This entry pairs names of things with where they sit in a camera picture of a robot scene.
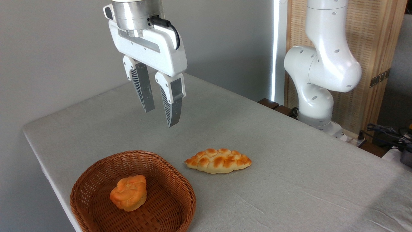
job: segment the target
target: light strip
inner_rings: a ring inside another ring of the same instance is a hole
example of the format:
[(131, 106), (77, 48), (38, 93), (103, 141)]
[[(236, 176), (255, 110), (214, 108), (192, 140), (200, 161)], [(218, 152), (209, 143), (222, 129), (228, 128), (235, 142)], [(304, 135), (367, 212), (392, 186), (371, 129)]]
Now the light strip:
[(273, 4), (273, 60), (272, 60), (272, 91), (270, 99), (275, 101), (276, 87), (276, 56), (278, 54), (279, 39), (279, 0), (274, 0)]

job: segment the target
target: white robotic arm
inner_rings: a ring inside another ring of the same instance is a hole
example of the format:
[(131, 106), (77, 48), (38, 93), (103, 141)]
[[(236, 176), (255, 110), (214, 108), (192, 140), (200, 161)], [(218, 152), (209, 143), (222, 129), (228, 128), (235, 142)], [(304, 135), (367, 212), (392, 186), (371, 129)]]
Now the white robotic arm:
[(331, 121), (333, 98), (328, 90), (348, 92), (361, 79), (361, 66), (345, 36), (348, 0), (308, 0), (306, 34), (315, 47), (296, 46), (285, 57), (299, 98), (299, 121), (340, 137)]

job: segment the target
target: braided bread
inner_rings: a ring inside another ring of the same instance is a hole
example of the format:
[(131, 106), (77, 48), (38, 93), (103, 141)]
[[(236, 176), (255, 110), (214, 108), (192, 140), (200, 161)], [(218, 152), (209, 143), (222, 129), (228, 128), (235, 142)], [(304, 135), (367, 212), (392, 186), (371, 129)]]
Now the braided bread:
[(189, 168), (216, 174), (247, 168), (252, 164), (252, 161), (238, 151), (230, 151), (226, 148), (219, 150), (209, 148), (187, 159), (185, 164)]

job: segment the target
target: bamboo panel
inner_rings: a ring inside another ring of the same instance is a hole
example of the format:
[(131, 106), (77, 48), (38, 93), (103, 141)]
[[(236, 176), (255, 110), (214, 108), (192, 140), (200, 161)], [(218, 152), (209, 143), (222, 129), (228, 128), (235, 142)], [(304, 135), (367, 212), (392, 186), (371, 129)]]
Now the bamboo panel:
[[(407, 0), (349, 0), (346, 38), (353, 56), (362, 67), (362, 78), (348, 93), (332, 92), (332, 120), (357, 133), (379, 114), (386, 80), (370, 88), (371, 79), (390, 68)], [(287, 49), (313, 46), (305, 33), (307, 0), (289, 1)], [(285, 102), (297, 107), (297, 93), (286, 75)]]

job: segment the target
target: metal hinge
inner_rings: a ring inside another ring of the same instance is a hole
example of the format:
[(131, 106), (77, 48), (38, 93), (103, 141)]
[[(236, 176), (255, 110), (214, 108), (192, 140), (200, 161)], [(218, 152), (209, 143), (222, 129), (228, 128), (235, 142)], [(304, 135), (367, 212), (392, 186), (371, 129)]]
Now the metal hinge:
[(377, 75), (376, 77), (372, 78), (370, 80), (370, 88), (372, 88), (373, 86), (379, 84), (379, 82), (382, 82), (383, 80), (385, 80), (386, 78), (389, 77), (389, 72), (391, 69), (386, 70), (385, 72)]

